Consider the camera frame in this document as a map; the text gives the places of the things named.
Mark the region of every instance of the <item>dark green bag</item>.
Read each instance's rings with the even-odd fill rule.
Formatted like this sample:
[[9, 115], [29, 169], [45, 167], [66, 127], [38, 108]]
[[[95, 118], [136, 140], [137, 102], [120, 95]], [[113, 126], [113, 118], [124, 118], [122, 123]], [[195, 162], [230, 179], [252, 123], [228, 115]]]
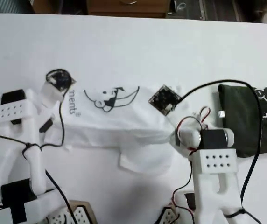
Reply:
[[[267, 153], [267, 87], [254, 88], [263, 114], [261, 153]], [[234, 132], [233, 147], [239, 157], [253, 156], [258, 142], [258, 109], [253, 93], [242, 86], [218, 86], [222, 110], [225, 111], [224, 127]]]

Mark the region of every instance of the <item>white bag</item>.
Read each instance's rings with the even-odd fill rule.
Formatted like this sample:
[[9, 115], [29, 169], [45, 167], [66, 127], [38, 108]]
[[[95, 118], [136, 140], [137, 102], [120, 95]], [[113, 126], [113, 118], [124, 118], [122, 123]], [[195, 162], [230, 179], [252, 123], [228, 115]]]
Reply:
[[[119, 147], [120, 165], [139, 173], [161, 173], [171, 165], [174, 127], [148, 100], [161, 86], [127, 86], [84, 90], [76, 83], [62, 106], [66, 148]], [[179, 95], [180, 88], [175, 90]], [[62, 127], [54, 111], [54, 125], [45, 141], [59, 144]]]

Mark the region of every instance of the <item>white tablecloth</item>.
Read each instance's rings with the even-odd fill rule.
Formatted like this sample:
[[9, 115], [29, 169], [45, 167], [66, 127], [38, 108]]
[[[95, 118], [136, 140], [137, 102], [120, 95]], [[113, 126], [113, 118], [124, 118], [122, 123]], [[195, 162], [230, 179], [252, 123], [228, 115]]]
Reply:
[[[44, 75], [54, 68], [67, 69], [89, 87], [158, 83], [189, 90], [220, 78], [264, 87], [267, 25], [0, 14], [0, 94], [20, 88], [39, 91]], [[214, 86], [193, 94], [192, 109], [217, 106], [216, 91]], [[70, 199], [89, 201], [100, 224], [153, 223], [190, 173], [187, 160], [179, 154], [167, 173], [148, 177], [119, 169], [116, 149], [44, 152], [54, 179]], [[68, 166], [62, 167], [61, 161]], [[240, 160], [240, 185], [251, 161]], [[28, 170], [20, 168], [25, 164], [18, 161], [12, 180], [26, 177]], [[244, 206], [267, 224], [267, 155], [258, 160]]]

